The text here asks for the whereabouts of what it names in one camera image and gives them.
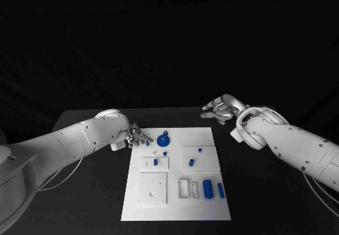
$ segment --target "white cable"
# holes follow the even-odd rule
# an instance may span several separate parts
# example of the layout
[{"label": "white cable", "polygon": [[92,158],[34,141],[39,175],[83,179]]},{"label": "white cable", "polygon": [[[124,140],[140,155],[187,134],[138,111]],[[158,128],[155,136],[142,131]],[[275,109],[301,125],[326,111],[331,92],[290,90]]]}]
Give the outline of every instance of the white cable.
[{"label": "white cable", "polygon": [[321,199],[320,196],[317,195],[317,193],[316,193],[316,191],[314,191],[314,189],[313,189],[310,183],[308,183],[308,187],[310,187],[310,189],[313,190],[313,192],[314,192],[317,198],[320,199],[323,205],[330,209],[330,211],[333,212],[333,214],[339,217],[339,214],[331,210],[331,208],[327,206],[327,204],[324,203],[323,199]]},{"label": "white cable", "polygon": [[39,190],[46,186],[46,184],[50,182],[50,180],[56,177],[56,175],[59,174],[59,172],[62,171],[62,169],[57,170],[57,172],[54,173],[54,175],[50,177],[50,179],[47,180],[47,182],[40,186]]},{"label": "white cable", "polygon": [[66,179],[70,177],[72,173],[69,174],[69,176],[53,187],[40,189],[39,191],[46,191],[46,190],[53,189],[54,187],[57,187],[66,181]]},{"label": "white cable", "polygon": [[317,181],[313,178],[313,181],[317,185],[317,187],[321,189],[321,191],[324,192],[324,194],[330,197],[330,199],[339,204],[339,201],[334,199],[334,197],[324,191],[323,187],[318,185]]}]

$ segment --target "blue disc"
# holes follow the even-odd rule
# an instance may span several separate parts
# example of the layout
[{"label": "blue disc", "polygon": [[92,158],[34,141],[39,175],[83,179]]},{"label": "blue disc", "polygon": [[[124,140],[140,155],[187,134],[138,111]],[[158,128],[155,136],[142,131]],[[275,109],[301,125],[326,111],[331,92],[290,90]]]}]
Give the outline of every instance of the blue disc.
[{"label": "blue disc", "polygon": [[164,133],[157,137],[157,145],[160,147],[165,147],[170,143],[170,138],[167,136],[167,131],[164,131]]}]

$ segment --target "table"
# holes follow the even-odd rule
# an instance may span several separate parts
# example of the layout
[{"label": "table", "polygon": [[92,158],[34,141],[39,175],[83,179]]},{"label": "table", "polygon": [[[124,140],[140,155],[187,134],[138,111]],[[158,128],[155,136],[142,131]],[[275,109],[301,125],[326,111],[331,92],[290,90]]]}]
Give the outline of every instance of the table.
[{"label": "table", "polygon": [[[101,111],[65,111],[53,131],[92,118]],[[300,171],[274,156],[268,147],[253,150],[230,137],[235,119],[222,126],[213,118],[200,118],[200,107],[121,111],[141,128],[212,128],[232,220],[119,221],[131,150],[112,152],[105,146],[83,158],[63,184],[36,194],[4,235],[336,234],[339,219],[316,198]],[[75,166],[76,162],[65,167],[50,186]]]}]

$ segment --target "blue object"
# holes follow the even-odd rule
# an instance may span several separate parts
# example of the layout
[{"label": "blue object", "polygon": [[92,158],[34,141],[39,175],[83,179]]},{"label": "blue object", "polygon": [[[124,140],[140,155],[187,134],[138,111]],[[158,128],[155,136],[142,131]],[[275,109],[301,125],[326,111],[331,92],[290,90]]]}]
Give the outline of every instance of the blue object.
[{"label": "blue object", "polygon": [[164,133],[157,137],[157,145],[160,147],[165,147],[170,143],[168,133],[164,131]]},{"label": "blue object", "polygon": [[217,188],[219,188],[219,194],[220,194],[220,198],[225,198],[225,195],[223,195],[223,190],[222,190],[222,185],[220,185],[220,183],[217,184]]},{"label": "blue object", "polygon": [[193,166],[193,164],[194,164],[194,160],[190,159],[190,160],[189,160],[189,166]]},{"label": "blue object", "polygon": [[213,198],[213,189],[212,189],[210,180],[203,180],[203,194],[204,194],[204,199]]}]

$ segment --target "hole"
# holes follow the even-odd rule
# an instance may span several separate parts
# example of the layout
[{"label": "hole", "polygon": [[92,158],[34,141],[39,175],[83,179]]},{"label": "hole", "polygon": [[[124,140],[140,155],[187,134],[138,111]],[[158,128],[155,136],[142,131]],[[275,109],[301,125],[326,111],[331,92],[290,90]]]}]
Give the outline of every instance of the hole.
[{"label": "hole", "polygon": [[7,156],[7,158],[13,161],[15,161],[15,157],[14,156]]}]

